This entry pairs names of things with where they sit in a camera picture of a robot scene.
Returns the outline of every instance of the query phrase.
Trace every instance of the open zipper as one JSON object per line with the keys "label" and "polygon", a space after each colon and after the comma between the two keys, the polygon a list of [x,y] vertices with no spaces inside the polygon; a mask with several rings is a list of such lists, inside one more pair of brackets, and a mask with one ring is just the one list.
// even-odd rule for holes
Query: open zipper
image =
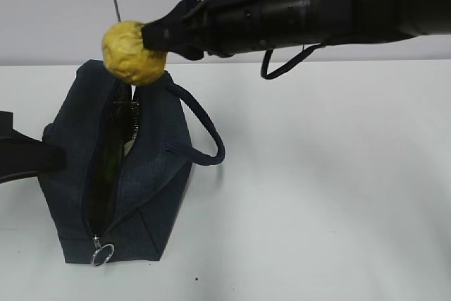
{"label": "open zipper", "polygon": [[130,86],[120,83],[112,92],[101,114],[82,203],[83,225],[95,246],[92,266],[101,266],[113,256],[114,245],[102,246],[100,239],[113,220],[121,165],[139,129],[139,103],[131,99]]}

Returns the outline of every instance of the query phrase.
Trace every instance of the crumpled yellow ball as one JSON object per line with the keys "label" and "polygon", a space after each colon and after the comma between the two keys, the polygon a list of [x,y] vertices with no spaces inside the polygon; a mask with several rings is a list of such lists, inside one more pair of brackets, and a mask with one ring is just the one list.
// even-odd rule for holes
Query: crumpled yellow ball
{"label": "crumpled yellow ball", "polygon": [[106,69],[133,85],[158,80],[166,66],[166,52],[150,51],[142,43],[143,23],[123,21],[112,26],[102,39]]}

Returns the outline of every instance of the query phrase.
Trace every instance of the white surface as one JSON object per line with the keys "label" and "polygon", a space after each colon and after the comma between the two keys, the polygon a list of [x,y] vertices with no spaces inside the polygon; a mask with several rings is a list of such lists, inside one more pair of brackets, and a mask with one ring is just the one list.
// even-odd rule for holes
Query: white surface
{"label": "white surface", "polygon": [[[39,137],[75,69],[0,68],[0,108]],[[451,61],[168,69],[227,159],[194,170],[163,259],[64,264],[37,181],[8,183],[0,300],[450,300]]]}
{"label": "white surface", "polygon": [[0,0],[0,9],[0,66],[101,58],[101,38],[116,22],[113,0]]}
{"label": "white surface", "polygon": [[[126,20],[149,22],[166,15],[180,0],[118,0]],[[70,65],[101,58],[101,38],[115,23],[112,0],[0,0],[0,66]],[[287,61],[300,48],[281,49],[274,61]],[[328,47],[310,61],[450,59],[451,37],[421,37],[386,45]],[[260,62],[262,53],[202,63]],[[171,54],[170,63],[186,63]]]}

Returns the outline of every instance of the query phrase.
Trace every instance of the bag handle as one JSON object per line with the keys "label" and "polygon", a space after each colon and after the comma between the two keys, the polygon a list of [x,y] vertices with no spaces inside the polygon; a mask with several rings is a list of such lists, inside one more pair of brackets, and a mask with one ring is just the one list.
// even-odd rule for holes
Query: bag handle
{"label": "bag handle", "polygon": [[166,89],[177,96],[180,100],[182,100],[195,114],[195,116],[199,119],[208,133],[210,133],[211,137],[216,143],[216,146],[218,147],[218,153],[216,154],[216,156],[209,156],[191,146],[180,144],[179,142],[167,143],[166,149],[172,153],[185,156],[195,164],[201,166],[217,165],[223,162],[224,158],[226,157],[226,149],[224,147],[221,136],[216,131],[214,124],[207,112],[202,108],[202,106],[199,104],[199,102],[197,102],[192,94],[185,90],[183,87],[172,83],[168,85]]}

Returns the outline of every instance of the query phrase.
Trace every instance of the bag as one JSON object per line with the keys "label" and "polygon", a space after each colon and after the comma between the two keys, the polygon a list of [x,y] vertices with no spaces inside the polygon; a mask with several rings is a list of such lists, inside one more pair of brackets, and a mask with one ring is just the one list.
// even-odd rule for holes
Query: bag
{"label": "bag", "polygon": [[[67,156],[65,169],[39,175],[66,263],[159,260],[192,163],[224,160],[210,118],[168,73],[131,93],[101,61],[88,61],[44,130],[44,143]],[[213,137],[216,156],[192,148],[180,100]]]}

